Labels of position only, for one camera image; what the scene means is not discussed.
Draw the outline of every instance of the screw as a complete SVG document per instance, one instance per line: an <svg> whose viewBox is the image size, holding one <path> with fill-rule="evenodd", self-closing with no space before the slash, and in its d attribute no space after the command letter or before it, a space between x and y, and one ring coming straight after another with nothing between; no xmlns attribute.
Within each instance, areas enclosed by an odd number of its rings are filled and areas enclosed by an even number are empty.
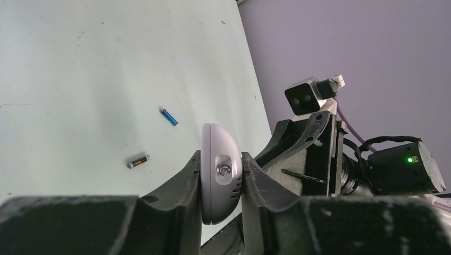
<svg viewBox="0 0 451 255"><path fill-rule="evenodd" d="M218 167L218 173L222 176L229 175L230 171L231 171L231 169L230 169L230 166L228 166L228 165L222 165L222 166Z"/></svg>

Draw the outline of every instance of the purple cable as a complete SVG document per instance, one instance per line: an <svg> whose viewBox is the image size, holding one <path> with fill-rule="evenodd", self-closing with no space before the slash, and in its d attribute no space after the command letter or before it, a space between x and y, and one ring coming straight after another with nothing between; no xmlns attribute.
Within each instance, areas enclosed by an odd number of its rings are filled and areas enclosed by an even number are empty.
<svg viewBox="0 0 451 255"><path fill-rule="evenodd" d="M341 120L343 120L344 122L346 122L346 126L348 127L349 131L351 132L351 134L353 134L353 136L355 136L355 138L357 138L357 140L363 144L365 142L365 140L363 140L363 138L358 135L358 133L355 131L355 129L351 126L351 124L349 123L349 121L346 119L345 115L343 114L343 112L341 111L340 108L340 104L338 103L338 99L335 97L334 98L335 101L337 101L337 112L341 117ZM377 150L374 149L372 146L370 146L370 151L372 152L376 152Z"/></svg>

